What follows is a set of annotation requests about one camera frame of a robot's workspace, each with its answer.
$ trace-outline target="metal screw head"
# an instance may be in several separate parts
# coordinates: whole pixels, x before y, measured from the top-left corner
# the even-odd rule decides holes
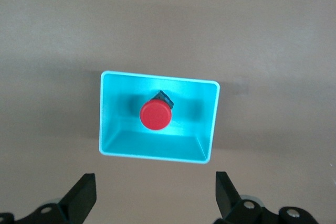
[[[51,207],[45,207],[41,210],[41,214],[46,214],[46,213],[50,212],[51,210],[52,210]]]
[[[244,202],[244,207],[248,209],[254,209],[254,204],[251,201]]]
[[[287,214],[293,218],[299,218],[300,217],[300,214],[299,212],[297,212],[296,210],[294,209],[288,209],[287,210]]]

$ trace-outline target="screw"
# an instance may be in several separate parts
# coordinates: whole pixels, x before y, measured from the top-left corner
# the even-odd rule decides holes
[[[52,210],[51,207],[45,207],[41,210],[41,214],[46,214],[46,213],[50,212],[51,210]]]
[[[294,209],[288,209],[287,210],[287,214],[293,218],[299,218],[300,217],[300,214],[299,212],[297,212],[296,210]]]
[[[248,209],[254,209],[254,204],[251,201],[244,202],[244,207]]]

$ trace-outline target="gray surface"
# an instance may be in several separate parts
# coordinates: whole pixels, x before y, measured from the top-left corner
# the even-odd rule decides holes
[[[86,223],[212,223],[215,171],[271,211],[336,222],[335,0],[0,0],[1,211],[85,172]],[[98,152],[103,70],[214,79],[207,165]]]

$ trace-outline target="red cap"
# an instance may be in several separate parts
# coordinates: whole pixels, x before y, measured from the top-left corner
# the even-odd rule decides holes
[[[164,101],[153,99],[145,103],[140,110],[140,120],[151,130],[165,128],[172,119],[172,111]]]

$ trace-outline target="teal box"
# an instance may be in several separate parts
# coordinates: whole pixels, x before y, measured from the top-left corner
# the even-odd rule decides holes
[[[99,151],[110,156],[208,163],[219,89],[216,81],[103,72]],[[172,119],[164,129],[150,130],[139,114],[160,90],[174,102]]]

